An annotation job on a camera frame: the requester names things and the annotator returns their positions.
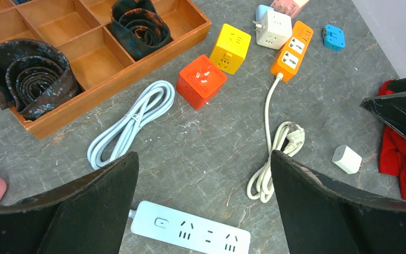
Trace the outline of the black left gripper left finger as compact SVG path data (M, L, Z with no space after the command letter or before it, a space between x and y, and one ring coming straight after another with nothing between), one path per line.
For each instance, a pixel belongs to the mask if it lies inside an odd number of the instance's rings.
M138 180L129 152L104 167L9 206L0 253L118 253Z

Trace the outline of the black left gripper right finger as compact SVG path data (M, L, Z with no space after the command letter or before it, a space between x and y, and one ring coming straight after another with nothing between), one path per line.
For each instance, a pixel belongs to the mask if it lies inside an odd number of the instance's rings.
M270 160L291 253L406 253L406 201L358 189L278 150Z

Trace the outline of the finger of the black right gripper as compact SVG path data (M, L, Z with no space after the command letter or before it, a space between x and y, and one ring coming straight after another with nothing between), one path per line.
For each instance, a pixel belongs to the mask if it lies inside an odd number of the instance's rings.
M406 78L391 80L387 89L392 94L365 98L360 107L406 139Z

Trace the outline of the white usb charger block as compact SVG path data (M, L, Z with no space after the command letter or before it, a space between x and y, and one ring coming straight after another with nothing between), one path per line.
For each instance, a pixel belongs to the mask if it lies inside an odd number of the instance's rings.
M362 157L347 145L336 148L332 162L347 174L355 174L359 171Z

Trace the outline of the light blue power strip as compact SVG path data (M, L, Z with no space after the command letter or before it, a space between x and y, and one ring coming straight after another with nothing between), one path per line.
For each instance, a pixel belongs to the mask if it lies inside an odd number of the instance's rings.
M130 210L131 232L203 253L248 253L251 234L149 201Z

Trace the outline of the red cube socket adapter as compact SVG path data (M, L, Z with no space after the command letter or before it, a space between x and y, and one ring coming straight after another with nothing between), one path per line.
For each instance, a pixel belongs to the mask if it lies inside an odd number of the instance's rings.
M176 90L194 110L199 110L226 80L227 76L206 55L201 55L179 72Z

